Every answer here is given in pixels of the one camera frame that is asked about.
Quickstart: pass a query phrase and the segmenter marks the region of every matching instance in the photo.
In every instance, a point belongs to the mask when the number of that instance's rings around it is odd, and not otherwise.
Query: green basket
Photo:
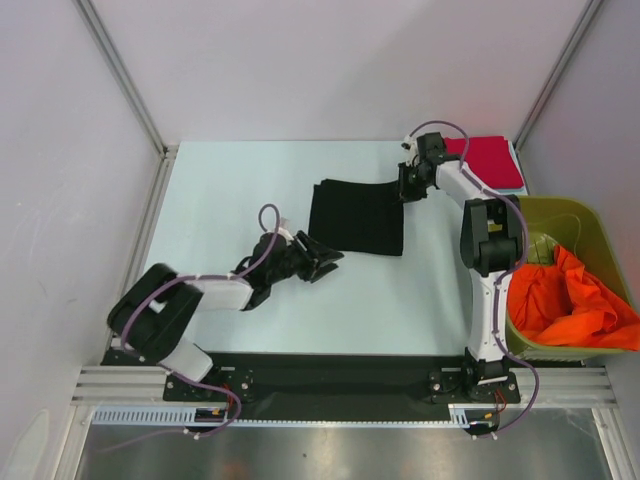
[[[574,253],[590,273],[620,298],[631,303],[629,291],[596,212],[569,198],[522,196],[519,199],[529,227],[529,263],[553,263],[553,247],[560,244]],[[530,360],[579,361],[626,351],[617,348],[540,345],[522,335],[508,315],[507,344],[515,355]]]

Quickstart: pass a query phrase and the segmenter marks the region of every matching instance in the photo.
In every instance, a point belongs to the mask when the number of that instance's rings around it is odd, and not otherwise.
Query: white table
[[[398,142],[184,142],[146,266],[226,273],[257,242],[263,204],[307,231],[314,184],[388,182],[402,160]],[[347,252],[320,282],[276,284],[252,312],[197,313],[187,335],[209,351],[460,355],[471,318],[461,222],[458,206],[433,191],[405,206],[402,257]]]

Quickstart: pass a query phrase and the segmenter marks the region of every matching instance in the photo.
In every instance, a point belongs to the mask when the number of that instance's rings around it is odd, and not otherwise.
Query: red folded cloth
[[[461,154],[464,149],[464,138],[445,138],[444,142],[449,153]],[[517,190],[524,186],[504,137],[471,137],[466,161],[490,188]]]

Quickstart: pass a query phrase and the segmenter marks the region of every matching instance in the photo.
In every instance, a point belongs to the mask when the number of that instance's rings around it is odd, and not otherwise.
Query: orange fabric
[[[541,345],[640,349],[640,316],[561,246],[555,265],[513,274],[507,308],[516,328]]]

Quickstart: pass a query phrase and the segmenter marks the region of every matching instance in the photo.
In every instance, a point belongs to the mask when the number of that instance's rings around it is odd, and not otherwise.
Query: black towel
[[[323,180],[314,186],[309,236],[336,250],[401,256],[404,205],[397,185]]]

